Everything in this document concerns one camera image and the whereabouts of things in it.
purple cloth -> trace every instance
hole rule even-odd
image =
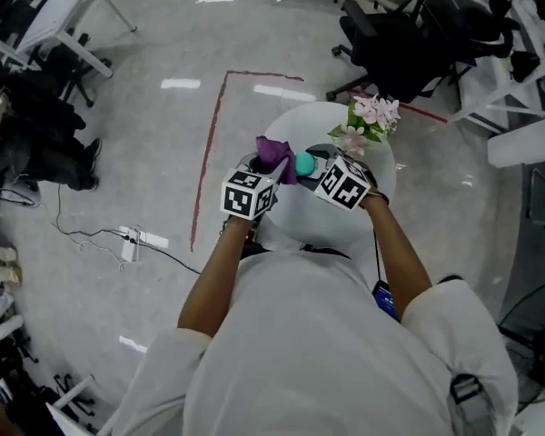
[[[294,171],[294,153],[288,142],[272,141],[263,135],[256,138],[256,153],[261,159],[263,173],[270,173],[285,158],[289,157],[289,164],[282,174],[282,184],[297,184],[297,173]]]

white round table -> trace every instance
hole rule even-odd
[[[347,107],[329,102],[303,104],[277,118],[268,128],[267,138],[287,141],[296,154],[316,144],[330,144],[327,135],[347,122]],[[387,143],[372,143],[363,160],[390,201],[396,189],[396,164]],[[372,229],[372,220],[362,208],[348,213],[317,197],[301,185],[281,185],[278,202],[268,217],[285,234],[316,247],[336,247],[352,243]]]

table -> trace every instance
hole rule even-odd
[[[35,20],[26,30],[25,36],[16,48],[16,52],[21,54],[48,39],[55,38],[73,50],[73,52],[83,58],[103,76],[111,77],[113,71],[65,31],[71,16],[82,1],[83,0],[48,0],[38,12],[38,15],[36,15]],[[137,27],[127,21],[125,16],[123,16],[111,0],[105,1],[121,18],[130,31],[133,32],[137,29]]]
[[[303,104],[277,118],[265,135],[275,141],[288,141],[297,154],[312,145],[330,143],[327,133],[346,121],[345,105]],[[391,201],[396,189],[396,163],[390,145],[372,143],[364,162]],[[357,241],[373,229],[372,220],[362,208],[345,212],[300,185],[281,185],[276,196],[278,202],[267,213],[268,217],[285,234],[301,243],[336,247]]]

white shirt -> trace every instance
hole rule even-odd
[[[113,435],[450,435],[451,378],[463,372],[477,376],[507,434],[516,376],[465,282],[424,292],[397,323],[348,259],[265,253],[241,263],[213,339],[157,337]]]

gray floor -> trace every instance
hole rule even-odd
[[[333,45],[346,42],[338,25],[339,6],[332,0],[115,1],[139,30],[126,32],[101,2],[84,18],[91,48],[111,58],[115,72],[110,80],[93,76],[93,109],[75,99],[87,122],[82,139],[104,141],[97,167],[101,186],[94,193],[63,188],[61,225],[87,232],[139,225],[168,238],[170,253],[201,269],[223,220],[217,212],[218,170],[234,166],[256,135],[300,103],[257,94],[254,85],[322,100],[324,92],[361,73],[331,55]],[[191,253],[200,166],[227,70],[300,76],[304,82],[230,76]],[[192,79],[200,85],[162,88],[165,79]],[[455,91],[441,89],[412,105],[445,116],[457,102]],[[445,125],[408,110],[401,115],[391,139],[398,163],[392,208],[432,279],[462,274],[496,314],[516,243],[520,177],[487,164],[486,135],[477,126]],[[96,393],[116,405],[138,360],[133,346],[148,345],[160,329],[175,324],[195,276],[150,251],[120,273],[111,253],[88,243],[81,249],[49,224],[57,212],[56,186],[43,183],[41,190],[45,206],[4,205],[6,218],[0,224],[18,248],[25,271],[15,298],[41,359],[40,372],[45,380],[54,372],[92,373]],[[271,246],[292,246],[273,228],[265,237]],[[121,251],[122,241],[113,236],[98,235],[94,242]],[[371,237],[342,250],[368,279],[377,279]]]

